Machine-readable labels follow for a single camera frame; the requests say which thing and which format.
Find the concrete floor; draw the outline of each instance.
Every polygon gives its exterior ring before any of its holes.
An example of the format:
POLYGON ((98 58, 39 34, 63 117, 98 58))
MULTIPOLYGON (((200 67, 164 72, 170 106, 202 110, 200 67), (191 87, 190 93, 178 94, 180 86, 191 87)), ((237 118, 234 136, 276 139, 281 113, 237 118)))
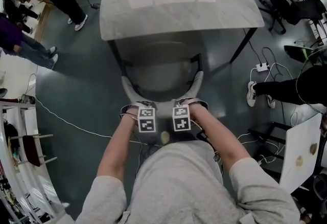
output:
MULTIPOLYGON (((86 130, 111 136, 120 121, 118 117, 120 108, 129 101, 122 88, 118 65, 108 44, 100 38, 99 11, 88 7, 86 0, 77 1, 89 17, 85 27, 79 32, 75 32, 73 25, 67 24, 68 17, 59 10, 54 9, 50 13, 43 44, 47 47, 53 45, 58 47, 59 61, 54 71, 39 69, 36 95, 52 112, 67 121, 86 130)), ((285 24, 287 33, 279 35, 276 30, 280 31, 280 26, 276 24, 275 30, 269 32, 268 27, 272 20, 265 13, 263 17, 266 26, 258 29, 253 36, 251 42, 254 49, 264 62, 261 49, 270 47, 277 61, 287 66, 292 76, 296 77, 301 63, 290 59, 283 46, 305 36, 314 39, 309 25, 305 21, 296 26, 285 24)), ((242 41, 243 30, 186 32, 177 34, 176 37, 194 52, 202 53, 204 81, 198 96, 209 103, 214 116, 235 135, 244 134, 248 128, 269 121, 283 123, 280 102, 276 103, 275 109, 270 109, 266 98, 262 96, 254 108, 247 106, 249 73, 258 64, 258 59, 249 45, 232 65, 221 68, 222 64, 230 60, 242 41)), ((272 64, 274 61, 271 54, 267 52, 266 56, 272 64)), ((283 68, 280 70, 283 76, 277 79, 279 81, 289 79, 287 71, 283 68)), ((266 76, 267 73, 252 74, 256 81, 263 81, 266 76)), ((294 108, 295 105, 284 104, 288 125, 294 108)), ((299 122, 314 114, 306 105, 299 107, 297 111, 299 122)), ((40 133, 54 134, 52 139, 42 141, 44 153, 59 158, 58 161, 47 164, 47 167, 59 198, 62 202, 70 204, 67 213, 76 219, 109 138, 91 135, 67 125, 49 114, 39 104, 37 119, 40 133)), ((253 139, 252 136, 245 136, 241 141, 253 139)), ((246 144, 246 147, 253 152, 255 144, 246 144)), ((130 144, 125 176, 128 200, 137 169, 139 148, 139 144, 130 144)), ((280 164, 276 163, 274 167, 280 167, 280 164)), ((227 174, 224 178, 227 188, 230 189, 227 174)))

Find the sneaker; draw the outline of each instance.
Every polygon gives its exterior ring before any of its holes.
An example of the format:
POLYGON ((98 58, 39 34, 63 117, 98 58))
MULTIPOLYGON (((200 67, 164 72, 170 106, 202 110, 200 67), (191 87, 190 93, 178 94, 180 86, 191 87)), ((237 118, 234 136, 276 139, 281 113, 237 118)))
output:
POLYGON ((52 66, 52 70, 53 70, 55 64, 56 64, 57 61, 58 61, 58 54, 54 55, 54 56, 52 57, 52 60, 53 60, 53 66, 52 66))
POLYGON ((86 20, 87 20, 87 15, 85 15, 85 19, 81 23, 75 26, 75 30, 79 31, 84 26, 86 20))
POLYGON ((266 97, 267 97, 268 106, 271 108, 275 108, 276 106, 275 100, 270 95, 266 95, 266 97))
POLYGON ((57 50, 57 47, 51 47, 51 48, 49 49, 49 51, 50 51, 50 55, 51 55, 51 54, 54 54, 56 50, 57 50))
POLYGON ((250 81, 248 84, 247 84, 247 94, 246 94, 246 101, 247 101, 247 104, 250 106, 250 107, 253 107, 254 104, 255 104, 255 101, 256 101, 256 97, 257 95, 255 94, 255 90, 253 89, 253 86, 255 86, 256 83, 254 81, 250 81))

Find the table top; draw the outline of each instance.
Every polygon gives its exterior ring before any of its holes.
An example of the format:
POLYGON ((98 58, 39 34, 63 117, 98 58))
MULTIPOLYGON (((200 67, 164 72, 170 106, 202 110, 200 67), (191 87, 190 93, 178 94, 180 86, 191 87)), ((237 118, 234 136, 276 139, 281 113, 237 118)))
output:
POLYGON ((317 161, 320 141, 321 114, 287 130, 283 169, 279 184, 289 193, 301 186, 312 174, 317 161), (310 153, 312 144, 317 143, 317 151, 310 153), (302 165, 297 159, 302 158, 302 165))
POLYGON ((103 40, 263 26, 254 0, 102 0, 100 8, 103 40))

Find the black office chair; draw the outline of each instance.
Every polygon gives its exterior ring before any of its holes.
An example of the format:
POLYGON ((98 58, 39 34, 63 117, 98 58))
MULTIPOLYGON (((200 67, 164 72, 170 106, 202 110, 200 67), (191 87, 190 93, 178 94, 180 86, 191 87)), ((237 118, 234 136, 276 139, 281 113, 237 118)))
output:
POLYGON ((288 3, 287 0, 270 0, 272 8, 260 10, 269 13, 273 17, 273 24, 269 28, 271 31, 275 21, 283 28, 282 34, 286 33, 286 29, 282 23, 285 19, 289 24, 296 25, 301 19, 310 19, 315 25, 322 19, 322 13, 326 11, 325 6, 320 0, 307 0, 301 2, 288 3))

